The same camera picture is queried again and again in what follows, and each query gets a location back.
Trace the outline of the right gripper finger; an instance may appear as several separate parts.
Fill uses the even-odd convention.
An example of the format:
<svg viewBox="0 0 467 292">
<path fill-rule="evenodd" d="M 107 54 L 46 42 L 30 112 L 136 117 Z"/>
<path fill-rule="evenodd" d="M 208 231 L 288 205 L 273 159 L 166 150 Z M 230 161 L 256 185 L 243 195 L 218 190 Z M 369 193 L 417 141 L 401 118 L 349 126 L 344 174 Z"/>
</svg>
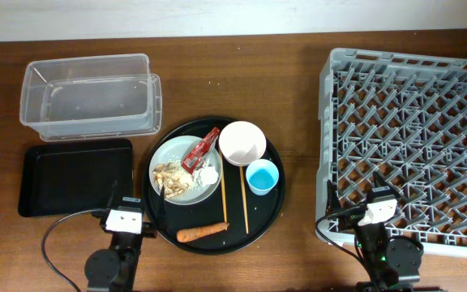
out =
<svg viewBox="0 0 467 292">
<path fill-rule="evenodd" d="M 326 209 L 327 214 L 333 214 L 339 209 L 339 200 L 337 197 L 337 187 L 336 184 L 333 184 L 331 180 L 327 181 L 327 191 L 328 191 L 328 205 Z"/>
<path fill-rule="evenodd" d="M 373 172 L 374 187 L 372 188 L 373 199 L 395 199 L 396 191 L 385 181 L 379 171 Z"/>
</svg>

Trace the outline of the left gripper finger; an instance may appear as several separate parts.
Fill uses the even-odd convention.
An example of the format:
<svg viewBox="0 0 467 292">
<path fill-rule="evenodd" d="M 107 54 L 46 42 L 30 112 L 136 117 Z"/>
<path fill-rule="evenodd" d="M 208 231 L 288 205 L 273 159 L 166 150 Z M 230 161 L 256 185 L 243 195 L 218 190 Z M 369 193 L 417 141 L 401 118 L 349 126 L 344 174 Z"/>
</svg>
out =
<svg viewBox="0 0 467 292">
<path fill-rule="evenodd" d="M 115 195 L 115 192 L 117 190 L 117 187 L 118 187 L 118 181 L 114 181 L 111 185 L 111 191 L 110 191 L 110 195 L 109 195 L 109 199 L 108 199 L 108 203 L 106 205 L 106 208 L 107 209 L 111 209 L 112 208 L 112 205 L 113 205 L 113 201 L 114 201 L 114 195 Z"/>
<path fill-rule="evenodd" d="M 162 186 L 160 190 L 160 199 L 158 201 L 156 211 L 156 229 L 163 231 L 167 229 L 167 214 L 165 207 L 165 187 Z"/>
</svg>

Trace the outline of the orange carrot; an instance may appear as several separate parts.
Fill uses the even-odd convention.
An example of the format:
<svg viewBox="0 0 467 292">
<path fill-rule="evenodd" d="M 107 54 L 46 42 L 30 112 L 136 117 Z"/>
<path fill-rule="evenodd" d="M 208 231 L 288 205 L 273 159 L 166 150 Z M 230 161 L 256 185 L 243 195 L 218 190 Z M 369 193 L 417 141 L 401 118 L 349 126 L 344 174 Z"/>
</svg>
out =
<svg viewBox="0 0 467 292">
<path fill-rule="evenodd" d="M 176 234 L 176 238 L 180 243 L 188 243 L 197 239 L 216 234 L 227 230 L 229 227 L 228 222 L 216 223 L 213 225 L 206 225 L 200 227 L 194 227 L 184 230 L 179 230 Z"/>
</svg>

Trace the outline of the rice and nut scraps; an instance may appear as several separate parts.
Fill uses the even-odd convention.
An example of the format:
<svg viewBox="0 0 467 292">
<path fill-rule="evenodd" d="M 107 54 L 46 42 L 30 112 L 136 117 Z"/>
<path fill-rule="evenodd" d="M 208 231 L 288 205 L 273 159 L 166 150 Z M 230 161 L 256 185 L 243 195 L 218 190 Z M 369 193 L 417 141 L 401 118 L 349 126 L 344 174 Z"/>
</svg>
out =
<svg viewBox="0 0 467 292">
<path fill-rule="evenodd" d="M 157 164 L 152 175 L 154 188 L 164 191 L 166 199 L 185 195 L 195 186 L 193 176 L 181 166 L 180 161 Z"/>
</svg>

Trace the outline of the grey plate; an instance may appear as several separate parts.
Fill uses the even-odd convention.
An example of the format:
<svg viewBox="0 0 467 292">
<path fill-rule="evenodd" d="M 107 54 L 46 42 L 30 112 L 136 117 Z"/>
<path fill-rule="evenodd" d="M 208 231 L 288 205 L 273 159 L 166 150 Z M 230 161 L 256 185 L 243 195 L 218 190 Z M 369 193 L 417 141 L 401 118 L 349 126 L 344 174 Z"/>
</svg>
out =
<svg viewBox="0 0 467 292">
<path fill-rule="evenodd" d="M 194 146 L 201 140 L 201 138 L 193 135 L 181 135 L 168 141 L 164 142 L 152 155 L 149 168 L 148 176 L 150 187 L 156 193 L 156 196 L 160 195 L 160 191 L 154 188 L 152 171 L 157 164 L 166 163 L 168 161 L 180 161 L 193 149 Z M 202 164 L 196 168 L 199 169 L 204 166 L 213 165 L 219 174 L 218 181 L 213 185 L 206 187 L 199 186 L 195 181 L 195 186 L 189 190 L 185 195 L 174 197 L 172 199 L 166 199 L 168 202 L 177 205 L 192 205 L 197 204 L 207 199 L 221 184 L 221 159 L 216 148 L 213 148 L 204 158 Z"/>
</svg>

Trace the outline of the white tissue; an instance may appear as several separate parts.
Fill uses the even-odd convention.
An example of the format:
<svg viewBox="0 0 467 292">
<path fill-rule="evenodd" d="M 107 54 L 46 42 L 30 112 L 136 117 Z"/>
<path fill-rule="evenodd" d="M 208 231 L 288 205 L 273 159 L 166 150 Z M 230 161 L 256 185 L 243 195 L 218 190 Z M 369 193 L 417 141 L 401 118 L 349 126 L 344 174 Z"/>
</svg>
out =
<svg viewBox="0 0 467 292">
<path fill-rule="evenodd" d="M 219 179 L 219 174 L 213 165 L 204 166 L 194 171 L 194 181 L 201 187 L 215 184 Z"/>
</svg>

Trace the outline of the red snack wrapper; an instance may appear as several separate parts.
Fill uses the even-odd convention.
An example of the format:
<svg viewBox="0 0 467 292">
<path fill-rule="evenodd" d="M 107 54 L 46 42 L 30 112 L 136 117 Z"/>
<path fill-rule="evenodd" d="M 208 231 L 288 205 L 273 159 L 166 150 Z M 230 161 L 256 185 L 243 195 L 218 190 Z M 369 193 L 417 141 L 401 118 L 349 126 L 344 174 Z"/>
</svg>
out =
<svg viewBox="0 0 467 292">
<path fill-rule="evenodd" d="M 213 127 L 182 159 L 181 166 L 186 172 L 193 174 L 195 169 L 202 164 L 205 156 L 215 148 L 215 143 L 219 134 L 220 130 L 217 127 Z"/>
</svg>

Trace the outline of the blue cup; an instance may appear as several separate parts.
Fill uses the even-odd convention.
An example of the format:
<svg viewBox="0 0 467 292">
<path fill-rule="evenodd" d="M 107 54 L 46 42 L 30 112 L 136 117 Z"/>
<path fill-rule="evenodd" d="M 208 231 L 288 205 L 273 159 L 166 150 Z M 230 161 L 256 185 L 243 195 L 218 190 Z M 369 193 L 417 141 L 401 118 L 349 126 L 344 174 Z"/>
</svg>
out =
<svg viewBox="0 0 467 292">
<path fill-rule="evenodd" d="M 256 195 L 269 193 L 277 185 L 279 178 L 279 170 L 270 160 L 258 159 L 246 168 L 246 180 L 249 188 Z"/>
</svg>

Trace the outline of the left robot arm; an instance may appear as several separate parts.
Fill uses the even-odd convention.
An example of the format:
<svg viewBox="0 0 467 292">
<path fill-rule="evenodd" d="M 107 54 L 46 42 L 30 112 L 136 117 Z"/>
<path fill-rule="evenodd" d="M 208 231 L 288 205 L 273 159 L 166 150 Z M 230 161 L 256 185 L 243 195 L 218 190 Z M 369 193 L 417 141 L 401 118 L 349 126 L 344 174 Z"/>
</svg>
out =
<svg viewBox="0 0 467 292">
<path fill-rule="evenodd" d="M 158 198 L 160 218 L 144 221 L 144 203 L 130 196 L 111 195 L 107 209 L 97 217 L 104 232 L 111 235 L 108 248 L 93 252 L 84 273 L 88 291 L 132 291 L 143 240 L 155 238 L 167 227 L 165 189 Z"/>
</svg>

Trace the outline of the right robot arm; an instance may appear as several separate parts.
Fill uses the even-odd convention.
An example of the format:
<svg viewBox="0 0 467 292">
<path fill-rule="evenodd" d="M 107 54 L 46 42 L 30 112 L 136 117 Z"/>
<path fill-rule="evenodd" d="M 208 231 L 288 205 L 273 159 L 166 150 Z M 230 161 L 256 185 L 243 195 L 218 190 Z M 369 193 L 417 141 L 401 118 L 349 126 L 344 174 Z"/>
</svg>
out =
<svg viewBox="0 0 467 292">
<path fill-rule="evenodd" d="M 400 195 L 381 173 L 375 171 L 373 179 L 363 202 L 349 208 L 341 207 L 336 185 L 327 182 L 328 210 L 317 222 L 337 219 L 342 229 L 353 231 L 353 257 L 369 276 L 356 284 L 356 291 L 412 291 L 420 281 L 424 247 L 415 239 L 388 234 L 385 223 L 394 217 Z"/>
</svg>

